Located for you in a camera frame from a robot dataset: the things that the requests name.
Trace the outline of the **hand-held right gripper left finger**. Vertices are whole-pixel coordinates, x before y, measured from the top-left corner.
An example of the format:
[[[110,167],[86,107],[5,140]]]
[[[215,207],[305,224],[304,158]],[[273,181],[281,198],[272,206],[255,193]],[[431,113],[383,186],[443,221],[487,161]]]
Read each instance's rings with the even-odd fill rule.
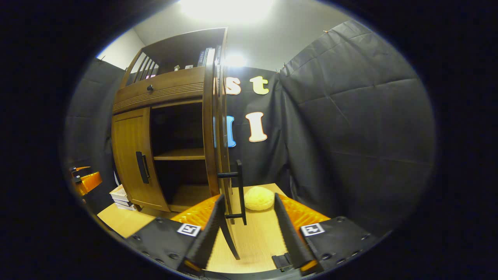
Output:
[[[210,259],[219,229],[226,223],[223,194],[182,212],[179,218],[156,217],[131,234],[127,244],[170,270],[202,273]]]

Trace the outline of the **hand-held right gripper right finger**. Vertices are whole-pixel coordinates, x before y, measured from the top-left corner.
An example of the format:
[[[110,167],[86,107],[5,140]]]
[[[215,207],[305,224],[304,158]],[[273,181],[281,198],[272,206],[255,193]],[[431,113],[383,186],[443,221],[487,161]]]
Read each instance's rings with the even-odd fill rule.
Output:
[[[329,218],[278,193],[274,211],[290,262],[303,275],[334,271],[384,239],[345,216]]]

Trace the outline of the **wooden cabinet door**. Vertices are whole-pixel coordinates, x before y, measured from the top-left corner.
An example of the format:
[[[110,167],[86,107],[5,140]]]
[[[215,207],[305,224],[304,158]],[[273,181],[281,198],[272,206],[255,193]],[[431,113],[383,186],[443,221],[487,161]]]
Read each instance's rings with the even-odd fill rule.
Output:
[[[151,108],[141,108],[112,117],[114,162],[130,202],[141,207],[171,211],[158,181],[151,148]],[[149,184],[142,182],[136,151],[146,155]]]
[[[223,84],[223,72],[221,65],[214,65],[214,82],[213,82],[213,132],[214,132],[214,149],[216,155],[216,173],[230,173],[230,160],[228,136],[226,130],[226,94]],[[231,178],[217,179],[219,191],[224,195],[225,201],[225,225],[222,225],[222,233],[226,243],[236,260],[240,259],[238,248],[235,244],[233,234],[233,225],[235,219],[229,218],[233,214],[232,199],[231,199]]]

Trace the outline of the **black door handle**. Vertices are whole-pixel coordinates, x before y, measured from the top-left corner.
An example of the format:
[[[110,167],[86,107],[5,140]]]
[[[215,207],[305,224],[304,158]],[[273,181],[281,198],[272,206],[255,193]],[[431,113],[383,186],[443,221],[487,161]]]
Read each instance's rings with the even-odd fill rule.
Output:
[[[142,182],[144,184],[149,184],[149,178],[151,177],[148,171],[146,155],[141,151],[136,151],[137,164],[139,168],[139,173],[142,177]]]
[[[226,203],[226,214],[225,218],[229,221],[240,218],[242,220],[243,225],[247,225],[247,211],[245,210],[245,198],[244,198],[244,176],[243,176],[243,168],[242,161],[240,159],[236,160],[235,171],[229,172],[221,172],[217,173],[217,178],[220,179],[222,183],[222,193],[224,195],[225,203]],[[236,187],[238,191],[238,201],[240,212],[233,212],[232,202],[233,199],[231,196],[233,195],[233,187],[230,182],[226,182],[226,180],[231,180],[235,178]]]

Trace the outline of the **wooden double-door shoe cabinet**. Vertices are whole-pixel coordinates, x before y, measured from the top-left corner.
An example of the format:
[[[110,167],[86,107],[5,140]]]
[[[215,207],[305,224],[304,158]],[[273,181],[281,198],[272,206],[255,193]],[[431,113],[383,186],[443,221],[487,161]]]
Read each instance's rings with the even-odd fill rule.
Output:
[[[225,84],[226,27],[192,31],[145,46],[130,62],[119,89],[133,83],[174,72],[176,65],[197,67],[199,53],[222,45],[220,65]],[[213,132],[214,65],[205,67],[201,97],[166,101],[151,108],[153,157],[171,149],[203,148],[204,161],[154,161],[158,181],[171,212],[181,212],[203,200],[221,194],[216,173]]]

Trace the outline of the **yellow round plush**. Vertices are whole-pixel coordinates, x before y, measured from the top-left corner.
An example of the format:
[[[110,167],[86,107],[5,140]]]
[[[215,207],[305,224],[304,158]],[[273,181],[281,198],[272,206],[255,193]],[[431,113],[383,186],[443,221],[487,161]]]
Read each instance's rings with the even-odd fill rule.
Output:
[[[274,204],[275,193],[265,187],[254,186],[244,193],[244,207],[252,211],[264,211]]]

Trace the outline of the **wooden inner shelf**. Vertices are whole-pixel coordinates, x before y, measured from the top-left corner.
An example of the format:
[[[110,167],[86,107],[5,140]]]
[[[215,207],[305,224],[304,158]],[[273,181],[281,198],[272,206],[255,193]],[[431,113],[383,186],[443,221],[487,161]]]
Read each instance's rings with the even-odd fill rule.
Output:
[[[204,161],[203,148],[171,149],[154,155],[155,161]]]

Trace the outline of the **wooden drawer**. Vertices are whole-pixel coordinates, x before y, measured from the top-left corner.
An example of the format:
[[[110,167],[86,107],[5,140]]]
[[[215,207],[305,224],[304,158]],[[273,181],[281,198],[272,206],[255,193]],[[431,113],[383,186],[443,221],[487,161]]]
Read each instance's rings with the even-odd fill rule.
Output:
[[[204,93],[205,67],[169,72],[128,85],[117,91],[113,114],[172,100],[201,97]],[[148,85],[154,91],[148,92]]]

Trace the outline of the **black backdrop cloth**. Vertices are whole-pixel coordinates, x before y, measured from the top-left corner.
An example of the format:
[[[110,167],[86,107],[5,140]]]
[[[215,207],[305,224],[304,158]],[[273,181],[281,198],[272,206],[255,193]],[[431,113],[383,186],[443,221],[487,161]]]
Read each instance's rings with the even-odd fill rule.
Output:
[[[71,167],[90,166],[82,175],[99,172],[112,188],[112,107],[125,73],[95,60],[78,85],[65,124],[67,182]],[[279,71],[225,65],[224,75],[230,170],[242,161],[244,185],[276,183],[376,235],[414,211],[434,166],[434,115],[415,70],[382,37],[346,21]]]

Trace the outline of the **ceiling light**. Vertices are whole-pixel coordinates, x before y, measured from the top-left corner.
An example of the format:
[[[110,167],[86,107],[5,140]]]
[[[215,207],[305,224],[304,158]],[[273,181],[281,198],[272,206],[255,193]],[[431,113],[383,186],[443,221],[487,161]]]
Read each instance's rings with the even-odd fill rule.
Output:
[[[248,22],[265,18],[276,0],[180,0],[185,16],[200,21]]]

